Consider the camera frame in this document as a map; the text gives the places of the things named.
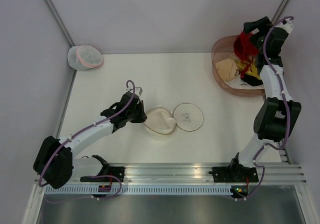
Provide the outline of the red bra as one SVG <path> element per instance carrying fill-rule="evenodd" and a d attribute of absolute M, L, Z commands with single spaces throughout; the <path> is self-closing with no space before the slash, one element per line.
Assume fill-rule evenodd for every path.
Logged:
<path fill-rule="evenodd" d="M 256 59 L 256 56 L 250 56 L 250 50 L 253 49 L 250 43 L 250 33 L 246 34 L 242 31 L 233 44 L 233 52 L 240 61 L 253 61 Z"/>

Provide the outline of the beige round mesh laundry bag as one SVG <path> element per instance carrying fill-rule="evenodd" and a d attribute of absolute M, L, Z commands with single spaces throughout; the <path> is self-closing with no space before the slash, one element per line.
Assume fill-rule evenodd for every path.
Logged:
<path fill-rule="evenodd" d="M 202 110 L 191 103 L 181 103 L 173 111 L 164 107 L 155 107 L 147 113 L 144 128 L 151 138 L 159 141 L 167 140 L 180 129 L 184 132 L 194 132 L 200 129 L 204 122 Z"/>

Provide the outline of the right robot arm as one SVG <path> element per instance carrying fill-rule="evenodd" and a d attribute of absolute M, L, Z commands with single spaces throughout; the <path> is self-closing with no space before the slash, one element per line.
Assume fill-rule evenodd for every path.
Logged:
<path fill-rule="evenodd" d="M 294 101 L 287 90 L 280 56 L 283 44 L 293 31 L 293 20 L 293 16 L 286 16 L 272 24 L 268 17 L 264 17 L 243 25 L 245 33 L 258 30 L 249 40 L 258 50 L 255 66 L 266 99 L 255 118 L 254 135 L 237 155 L 239 164 L 228 169 L 228 175 L 233 181 L 240 181 L 246 176 L 245 167 L 256 167 L 258 159 L 268 148 L 282 150 L 286 146 L 301 112 L 301 104 Z"/>

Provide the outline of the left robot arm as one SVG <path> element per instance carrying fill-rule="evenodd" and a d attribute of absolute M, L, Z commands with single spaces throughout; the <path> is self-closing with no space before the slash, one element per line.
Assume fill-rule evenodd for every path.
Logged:
<path fill-rule="evenodd" d="M 127 123 L 144 123 L 147 116 L 141 95 L 139 88 L 127 91 L 119 102 L 103 110 L 92 124 L 75 134 L 60 138 L 48 136 L 33 164 L 34 171 L 40 176 L 38 185 L 58 189 L 71 178 L 79 178 L 82 182 L 111 182 L 112 179 L 122 182 L 123 177 L 118 174 L 123 174 L 124 168 L 118 167 L 113 171 L 109 163 L 97 154 L 80 159 L 79 164 L 75 164 L 74 159 L 90 145 L 115 133 Z"/>

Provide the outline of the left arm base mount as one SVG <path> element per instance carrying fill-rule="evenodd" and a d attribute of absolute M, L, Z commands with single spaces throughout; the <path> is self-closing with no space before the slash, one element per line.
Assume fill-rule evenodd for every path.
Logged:
<path fill-rule="evenodd" d="M 92 155 L 90 161 L 93 161 L 94 166 L 98 167 L 98 173 L 94 174 L 90 171 L 89 175 L 81 176 L 80 182 L 109 182 L 113 181 L 113 177 L 116 177 L 123 182 L 125 176 L 124 166 L 110 166 L 110 164 L 100 157 L 99 155 Z"/>

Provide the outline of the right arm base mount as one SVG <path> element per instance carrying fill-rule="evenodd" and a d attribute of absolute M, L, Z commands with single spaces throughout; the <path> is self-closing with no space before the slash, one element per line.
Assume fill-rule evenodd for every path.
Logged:
<path fill-rule="evenodd" d="M 255 167 L 246 167 L 239 162 L 239 153 L 232 158 L 228 166 L 214 166 L 208 172 L 214 183 L 258 183 L 258 173 Z"/>

